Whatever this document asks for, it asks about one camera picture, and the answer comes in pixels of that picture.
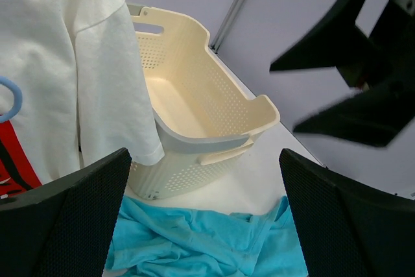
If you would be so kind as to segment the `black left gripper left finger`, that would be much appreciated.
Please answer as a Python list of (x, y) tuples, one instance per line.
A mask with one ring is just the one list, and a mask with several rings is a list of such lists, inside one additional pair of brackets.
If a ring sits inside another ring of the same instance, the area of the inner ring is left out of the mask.
[(131, 162), (122, 148), (1, 199), (1, 275), (102, 276)]

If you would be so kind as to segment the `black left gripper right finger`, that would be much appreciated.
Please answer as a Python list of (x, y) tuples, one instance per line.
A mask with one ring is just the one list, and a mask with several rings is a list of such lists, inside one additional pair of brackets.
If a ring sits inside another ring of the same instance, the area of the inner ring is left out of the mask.
[(309, 276), (414, 275), (413, 200), (290, 149), (279, 165)]

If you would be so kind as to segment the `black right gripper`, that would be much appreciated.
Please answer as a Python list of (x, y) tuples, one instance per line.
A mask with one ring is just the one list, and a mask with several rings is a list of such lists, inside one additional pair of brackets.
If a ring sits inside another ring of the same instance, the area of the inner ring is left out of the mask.
[[(356, 26), (365, 0), (336, 0), (271, 71), (337, 66), (351, 88), (369, 90), (414, 64), (414, 0), (388, 0), (369, 37)], [(387, 146), (414, 119), (414, 88), (383, 85), (326, 108), (293, 131)]]

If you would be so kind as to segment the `light blue t shirt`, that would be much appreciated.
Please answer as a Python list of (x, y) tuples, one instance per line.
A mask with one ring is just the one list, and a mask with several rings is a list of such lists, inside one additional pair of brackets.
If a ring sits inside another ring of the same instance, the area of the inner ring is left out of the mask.
[(163, 208), (124, 197), (105, 264), (121, 276), (307, 276), (291, 207), (263, 215)]

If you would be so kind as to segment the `blue wire hanger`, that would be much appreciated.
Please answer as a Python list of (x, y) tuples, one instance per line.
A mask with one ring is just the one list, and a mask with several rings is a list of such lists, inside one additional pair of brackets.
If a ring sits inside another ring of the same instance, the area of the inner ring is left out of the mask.
[(9, 89), (14, 97), (11, 109), (9, 109), (7, 113), (1, 115), (1, 123), (5, 123), (17, 115), (21, 110), (23, 103), (23, 94), (17, 84), (4, 76), (1, 76), (1, 85)]

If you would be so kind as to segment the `white red print t shirt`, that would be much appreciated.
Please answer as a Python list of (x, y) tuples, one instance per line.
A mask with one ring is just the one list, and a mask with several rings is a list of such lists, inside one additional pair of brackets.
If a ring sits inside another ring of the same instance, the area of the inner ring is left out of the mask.
[(1, 77), (22, 93), (1, 123), (1, 197), (120, 149), (164, 155), (126, 0), (1, 0)]

